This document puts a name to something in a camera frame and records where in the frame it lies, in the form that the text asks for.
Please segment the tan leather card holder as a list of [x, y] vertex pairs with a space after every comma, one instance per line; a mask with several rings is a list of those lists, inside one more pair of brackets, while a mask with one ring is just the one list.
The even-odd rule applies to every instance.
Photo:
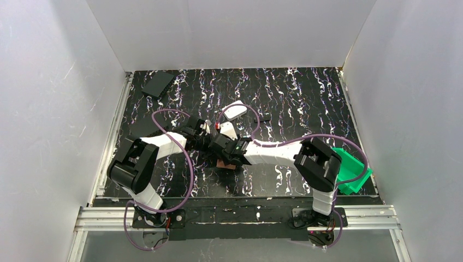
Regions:
[[217, 168], [235, 170], [236, 166], [232, 164], [226, 164], [224, 161], [218, 159], [216, 163]]

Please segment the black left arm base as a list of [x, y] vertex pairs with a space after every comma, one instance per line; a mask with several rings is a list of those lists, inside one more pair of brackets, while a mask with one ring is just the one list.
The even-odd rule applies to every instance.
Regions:
[[168, 213], [149, 213], [134, 206], [132, 227], [137, 229], [167, 228], [181, 229], [186, 224], [186, 210], [178, 209]]

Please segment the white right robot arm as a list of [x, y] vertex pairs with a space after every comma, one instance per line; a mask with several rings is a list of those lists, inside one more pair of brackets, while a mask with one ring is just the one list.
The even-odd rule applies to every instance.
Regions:
[[313, 193], [312, 210], [329, 216], [342, 158], [318, 138], [271, 143], [218, 134], [208, 146], [224, 164], [273, 164], [297, 169]]

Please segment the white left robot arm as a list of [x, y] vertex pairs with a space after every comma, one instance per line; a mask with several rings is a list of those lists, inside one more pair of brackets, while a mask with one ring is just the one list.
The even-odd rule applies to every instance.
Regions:
[[[169, 213], [180, 209], [191, 196], [194, 182], [194, 165], [189, 151], [206, 151], [212, 137], [217, 134], [209, 120], [190, 117], [186, 124], [173, 132], [150, 138], [126, 137], [113, 157], [106, 175], [124, 189], [131, 197], [132, 204], [150, 213]], [[174, 154], [185, 156], [190, 183], [184, 199], [175, 207], [163, 207], [162, 197], [151, 185], [151, 177], [156, 161]]]

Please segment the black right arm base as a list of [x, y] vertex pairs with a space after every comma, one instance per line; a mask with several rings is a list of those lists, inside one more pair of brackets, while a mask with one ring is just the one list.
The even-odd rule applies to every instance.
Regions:
[[317, 213], [312, 209], [294, 208], [288, 220], [288, 225], [293, 229], [318, 227], [329, 231], [335, 227], [348, 226], [348, 221], [346, 212], [341, 207], [335, 207], [329, 215]]

